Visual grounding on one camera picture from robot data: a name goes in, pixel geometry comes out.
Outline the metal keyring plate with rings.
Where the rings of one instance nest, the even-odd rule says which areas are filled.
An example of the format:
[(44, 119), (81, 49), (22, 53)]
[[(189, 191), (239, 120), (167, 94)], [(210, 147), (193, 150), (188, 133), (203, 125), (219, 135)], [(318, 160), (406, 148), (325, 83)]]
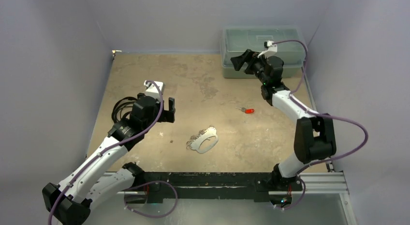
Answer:
[(209, 126), (207, 129), (200, 130), (196, 135), (192, 135), (186, 142), (186, 148), (204, 154), (214, 148), (219, 139), (217, 129)]

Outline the red-headed key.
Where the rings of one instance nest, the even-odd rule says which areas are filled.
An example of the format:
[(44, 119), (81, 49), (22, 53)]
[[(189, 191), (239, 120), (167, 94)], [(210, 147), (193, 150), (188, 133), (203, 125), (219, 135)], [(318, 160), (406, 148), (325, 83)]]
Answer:
[(241, 112), (243, 112), (245, 114), (254, 113), (254, 109), (252, 109), (252, 108), (236, 107), (236, 109), (239, 109)]

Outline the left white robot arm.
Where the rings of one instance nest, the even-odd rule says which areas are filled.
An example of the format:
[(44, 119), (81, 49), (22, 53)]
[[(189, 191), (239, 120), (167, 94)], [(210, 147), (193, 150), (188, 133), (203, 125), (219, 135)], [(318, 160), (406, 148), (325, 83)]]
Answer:
[(131, 111), (119, 119), (117, 115), (126, 104), (115, 104), (114, 125), (90, 157), (58, 184), (48, 183), (42, 189), (49, 225), (53, 219), (63, 225), (81, 225), (95, 207), (114, 194), (123, 190), (147, 191), (152, 184), (161, 183), (160, 180), (145, 180), (145, 171), (132, 162), (111, 177), (102, 178), (108, 168), (142, 141), (156, 123), (175, 121), (174, 98), (168, 99), (168, 109), (164, 109), (161, 93), (140, 93), (125, 99), (133, 103)]

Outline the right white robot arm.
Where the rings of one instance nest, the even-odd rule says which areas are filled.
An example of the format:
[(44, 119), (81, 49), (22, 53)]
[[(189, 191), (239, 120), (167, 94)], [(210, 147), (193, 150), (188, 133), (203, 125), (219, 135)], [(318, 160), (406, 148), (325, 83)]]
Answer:
[(282, 190), (296, 181), (303, 167), (335, 154), (336, 139), (332, 119), (314, 115), (293, 97), (282, 81), (284, 61), (274, 51), (255, 52), (247, 49), (230, 60), (235, 71), (241, 70), (245, 65), (245, 74), (254, 75), (260, 80), (263, 99), (295, 123), (293, 153), (274, 166), (266, 185)]

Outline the green plastic storage box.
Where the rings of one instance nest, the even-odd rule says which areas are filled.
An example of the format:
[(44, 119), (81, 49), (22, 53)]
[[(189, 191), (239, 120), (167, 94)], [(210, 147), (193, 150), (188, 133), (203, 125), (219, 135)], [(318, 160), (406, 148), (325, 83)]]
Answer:
[(247, 49), (256, 52), (265, 50), (266, 41), (284, 41), (278, 45), (276, 56), (284, 61), (283, 78), (294, 76), (300, 71), (305, 58), (305, 51), (297, 41), (305, 42), (304, 37), (295, 25), (276, 26), (231, 26), (222, 30), (220, 53), (222, 75), (224, 78), (254, 78), (254, 75), (244, 73), (246, 65), (240, 71), (235, 71), (232, 57), (244, 53)]

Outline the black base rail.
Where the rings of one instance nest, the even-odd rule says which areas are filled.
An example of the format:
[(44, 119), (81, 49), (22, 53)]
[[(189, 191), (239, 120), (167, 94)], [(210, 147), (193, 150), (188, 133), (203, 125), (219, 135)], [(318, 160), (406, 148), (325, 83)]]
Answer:
[(133, 185), (143, 190), (148, 183), (148, 202), (164, 199), (232, 199), (269, 202), (275, 195), (303, 190), (300, 180), (274, 181), (270, 172), (144, 172)]

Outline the aluminium frame extrusion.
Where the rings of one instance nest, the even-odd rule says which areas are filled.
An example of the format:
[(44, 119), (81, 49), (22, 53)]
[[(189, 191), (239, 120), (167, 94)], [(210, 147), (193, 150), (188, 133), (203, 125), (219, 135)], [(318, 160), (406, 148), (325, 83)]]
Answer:
[[(133, 185), (134, 180), (144, 171), (138, 168), (122, 168), (116, 173), (103, 174), (98, 180), (92, 180), (86, 187), (85, 179), (76, 179), (69, 185), (66, 195), (96, 201), (103, 196), (110, 197), (118, 192), (143, 191)], [(339, 194), (347, 191), (345, 178), (341, 173), (307, 173), (297, 180), (301, 181), (302, 192), (311, 194)]]

